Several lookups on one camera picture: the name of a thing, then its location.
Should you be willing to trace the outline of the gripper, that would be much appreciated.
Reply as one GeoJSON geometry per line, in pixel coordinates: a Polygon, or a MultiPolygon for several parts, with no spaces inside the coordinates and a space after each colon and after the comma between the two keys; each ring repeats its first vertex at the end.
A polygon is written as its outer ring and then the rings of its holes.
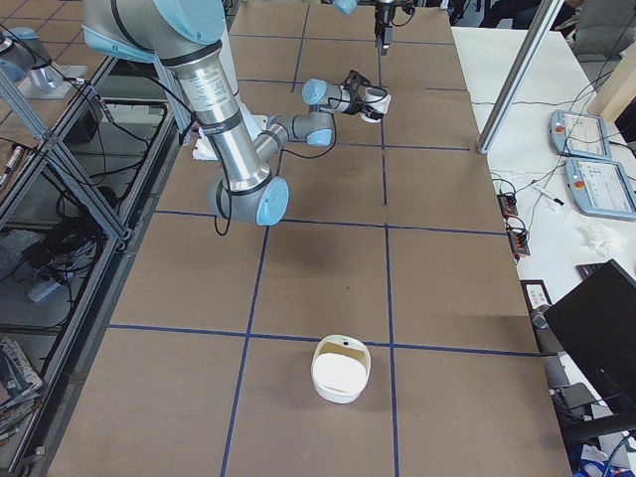
{"type": "Polygon", "coordinates": [[[392,44],[393,37],[386,33],[393,27],[396,4],[394,0],[377,0],[375,2],[375,35],[379,52],[386,54],[392,44]]]}
{"type": "Polygon", "coordinates": [[[340,87],[340,111],[355,115],[366,110],[365,85],[342,85],[340,87]]]}

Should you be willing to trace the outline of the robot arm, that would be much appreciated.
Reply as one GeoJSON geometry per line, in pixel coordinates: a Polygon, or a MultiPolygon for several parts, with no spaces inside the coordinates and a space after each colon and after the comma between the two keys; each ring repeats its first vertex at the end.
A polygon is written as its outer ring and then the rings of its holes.
{"type": "Polygon", "coordinates": [[[331,144],[335,112],[370,112],[369,82],[350,72],[340,85],[312,79],[303,89],[304,115],[276,115],[257,136],[248,132],[222,63],[225,10],[220,1],[86,1],[86,44],[123,60],[160,64],[172,72],[209,139],[221,169],[208,185],[211,210],[226,220],[273,226],[289,202],[286,181],[269,162],[290,139],[331,144]]]}
{"type": "MultiPolygon", "coordinates": [[[[343,15],[351,15],[358,7],[356,0],[334,0],[332,5],[343,15]]],[[[372,1],[374,7],[374,35],[376,48],[385,56],[393,42],[393,20],[397,2],[394,0],[372,1]]]]}

